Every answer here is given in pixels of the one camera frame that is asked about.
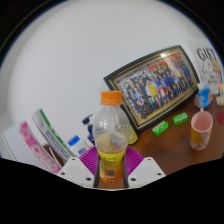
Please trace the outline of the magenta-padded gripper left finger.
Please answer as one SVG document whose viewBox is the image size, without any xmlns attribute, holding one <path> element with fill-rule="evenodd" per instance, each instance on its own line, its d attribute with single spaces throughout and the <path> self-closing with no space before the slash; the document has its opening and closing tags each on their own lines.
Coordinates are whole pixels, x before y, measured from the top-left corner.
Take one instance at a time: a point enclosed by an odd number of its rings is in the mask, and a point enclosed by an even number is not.
<svg viewBox="0 0 224 224">
<path fill-rule="evenodd" d="M 99 185 L 99 157 L 95 147 L 80 157 L 72 157 L 59 171 L 58 176 L 85 188 Z"/>
</svg>

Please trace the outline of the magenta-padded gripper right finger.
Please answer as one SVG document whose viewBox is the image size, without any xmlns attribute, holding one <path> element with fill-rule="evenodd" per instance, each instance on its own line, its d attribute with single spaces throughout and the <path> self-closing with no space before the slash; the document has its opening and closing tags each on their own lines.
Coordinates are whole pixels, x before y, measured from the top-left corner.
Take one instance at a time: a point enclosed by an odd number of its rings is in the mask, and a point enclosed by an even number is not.
<svg viewBox="0 0 224 224">
<path fill-rule="evenodd" d="M 124 187 L 139 188 L 165 177 L 152 157 L 143 157 L 128 147 L 124 156 Z"/>
</svg>

